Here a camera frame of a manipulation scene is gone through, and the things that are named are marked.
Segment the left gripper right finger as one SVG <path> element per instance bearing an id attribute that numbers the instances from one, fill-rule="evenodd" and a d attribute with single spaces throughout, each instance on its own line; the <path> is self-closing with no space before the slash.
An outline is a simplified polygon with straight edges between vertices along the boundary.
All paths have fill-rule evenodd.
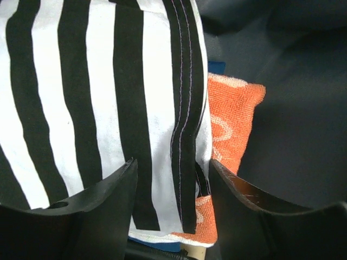
<path id="1" fill-rule="evenodd" d="M 279 199 L 211 160 L 223 259 L 346 259 L 346 202 L 309 209 Z"/>

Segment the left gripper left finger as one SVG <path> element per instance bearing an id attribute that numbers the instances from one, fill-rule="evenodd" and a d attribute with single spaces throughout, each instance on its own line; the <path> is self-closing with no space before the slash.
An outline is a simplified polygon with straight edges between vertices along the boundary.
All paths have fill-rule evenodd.
<path id="1" fill-rule="evenodd" d="M 124 259 L 136 160 L 47 209 L 1 206 L 1 259 Z"/>

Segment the yellow Pikachu suitcase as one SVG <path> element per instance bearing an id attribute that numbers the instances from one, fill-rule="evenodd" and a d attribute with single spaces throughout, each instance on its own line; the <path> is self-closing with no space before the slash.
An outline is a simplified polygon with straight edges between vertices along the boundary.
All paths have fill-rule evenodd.
<path id="1" fill-rule="evenodd" d="M 176 127 L 203 86 L 203 30 L 221 34 L 227 71 L 269 87 L 240 178 L 287 202 L 346 202 L 346 1 L 164 1 L 175 37 Z"/>

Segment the orange white packet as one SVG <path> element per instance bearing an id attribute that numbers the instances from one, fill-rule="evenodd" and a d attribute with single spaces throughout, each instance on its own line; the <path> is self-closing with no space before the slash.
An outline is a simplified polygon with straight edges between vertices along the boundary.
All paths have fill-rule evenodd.
<path id="1" fill-rule="evenodd" d="M 212 127 L 212 158 L 233 174 L 238 172 L 252 130 L 255 107 L 266 94 L 260 84 L 234 77 L 208 75 L 208 96 Z M 196 170 L 199 188 L 196 198 L 196 232 L 171 233 L 170 241 L 194 246 L 211 247 L 217 241 L 217 228 L 211 189 L 201 169 Z"/>

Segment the black white striped cloth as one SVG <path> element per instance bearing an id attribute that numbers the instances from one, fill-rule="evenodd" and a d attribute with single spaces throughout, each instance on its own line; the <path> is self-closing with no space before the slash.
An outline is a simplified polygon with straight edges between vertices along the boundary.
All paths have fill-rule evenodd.
<path id="1" fill-rule="evenodd" d="M 195 1 L 1 1 L 1 204 L 47 208 L 136 159 L 131 236 L 195 233 L 207 73 Z"/>

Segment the blue cloth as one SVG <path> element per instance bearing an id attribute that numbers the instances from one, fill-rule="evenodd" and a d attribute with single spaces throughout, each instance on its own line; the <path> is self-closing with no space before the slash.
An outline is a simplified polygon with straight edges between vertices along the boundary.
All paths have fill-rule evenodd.
<path id="1" fill-rule="evenodd" d="M 209 61 L 208 62 L 208 72 L 217 74 L 217 75 L 223 75 L 226 68 L 225 62 L 219 62 L 219 61 Z"/>

